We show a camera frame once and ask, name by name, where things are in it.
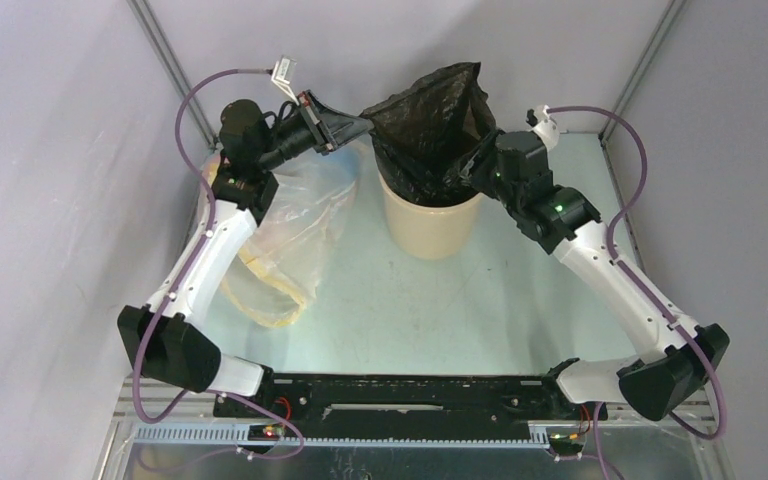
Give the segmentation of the black trash bag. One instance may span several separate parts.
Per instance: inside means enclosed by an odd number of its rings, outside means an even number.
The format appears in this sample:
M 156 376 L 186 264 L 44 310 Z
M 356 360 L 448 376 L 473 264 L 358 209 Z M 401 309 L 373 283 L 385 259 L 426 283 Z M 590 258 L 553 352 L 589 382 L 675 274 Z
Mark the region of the black trash bag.
M 497 130 L 479 62 L 458 62 L 364 109 L 379 173 L 401 199 L 444 208 L 477 195 L 460 171 Z

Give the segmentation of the clear plastic bag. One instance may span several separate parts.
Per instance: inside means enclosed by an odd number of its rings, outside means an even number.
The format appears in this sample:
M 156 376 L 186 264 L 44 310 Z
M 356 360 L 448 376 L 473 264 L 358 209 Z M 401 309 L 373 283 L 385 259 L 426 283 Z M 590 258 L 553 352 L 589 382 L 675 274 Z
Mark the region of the clear plastic bag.
M 275 170 L 272 205 L 220 282 L 233 306 L 263 327 L 298 320 L 316 300 L 354 205 L 361 166 L 372 157 L 371 146 L 354 141 L 327 156 L 308 151 Z

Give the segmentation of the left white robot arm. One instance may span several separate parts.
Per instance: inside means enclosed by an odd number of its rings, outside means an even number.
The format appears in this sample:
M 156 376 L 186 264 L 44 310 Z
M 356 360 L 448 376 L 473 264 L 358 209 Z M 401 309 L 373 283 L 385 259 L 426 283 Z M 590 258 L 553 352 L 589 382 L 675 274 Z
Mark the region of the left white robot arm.
M 208 307 L 273 202 L 275 169 L 308 151 L 328 155 L 373 124 L 328 107 L 309 90 L 278 112 L 237 100 L 220 122 L 219 168 L 194 235 L 159 289 L 144 305 L 124 307 L 117 327 L 135 377 L 195 393 L 238 394 L 238 404 L 259 417 L 276 403 L 275 388 L 263 381 L 271 370 L 224 353 L 203 333 Z

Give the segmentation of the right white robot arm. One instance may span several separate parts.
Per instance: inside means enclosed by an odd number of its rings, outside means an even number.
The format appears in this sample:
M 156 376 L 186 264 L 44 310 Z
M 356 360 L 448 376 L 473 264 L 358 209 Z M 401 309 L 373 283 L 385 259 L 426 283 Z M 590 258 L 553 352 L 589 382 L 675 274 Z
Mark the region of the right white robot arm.
M 666 296 L 608 238 L 599 211 L 580 191 L 555 183 L 549 149 L 531 131 L 497 131 L 469 154 L 459 175 L 497 200 L 520 232 L 575 273 L 611 309 L 635 353 L 572 359 L 549 373 L 545 411 L 566 418 L 581 403 L 625 403 L 658 421 L 713 380 L 730 343 L 717 324 L 700 325 Z

